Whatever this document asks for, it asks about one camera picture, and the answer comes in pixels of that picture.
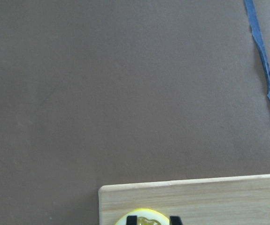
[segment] gray surface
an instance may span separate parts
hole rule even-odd
[[[96,225],[105,184],[261,173],[242,1],[0,1],[0,225]]]

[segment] yellow object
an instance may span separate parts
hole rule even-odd
[[[136,209],[118,220],[115,225],[126,225],[128,216],[137,216],[137,225],[169,225],[169,219],[163,214],[150,209]]]

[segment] blue tape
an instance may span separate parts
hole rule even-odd
[[[254,40],[257,45],[260,58],[262,61],[262,65],[263,65],[263,69],[264,69],[264,73],[266,77],[266,82],[268,86],[267,96],[270,100],[270,66],[268,64],[268,59],[267,59],[267,55],[266,55],[266,51],[264,47],[262,33],[261,33],[260,26],[257,19],[254,2],[253,0],[245,0],[244,2],[247,8],[247,16],[248,16],[248,20],[252,28],[252,34],[253,34],[253,37],[254,37]]]

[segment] wooden board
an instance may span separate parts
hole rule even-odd
[[[100,225],[151,208],[184,225],[270,225],[270,174],[107,185],[99,190]]]

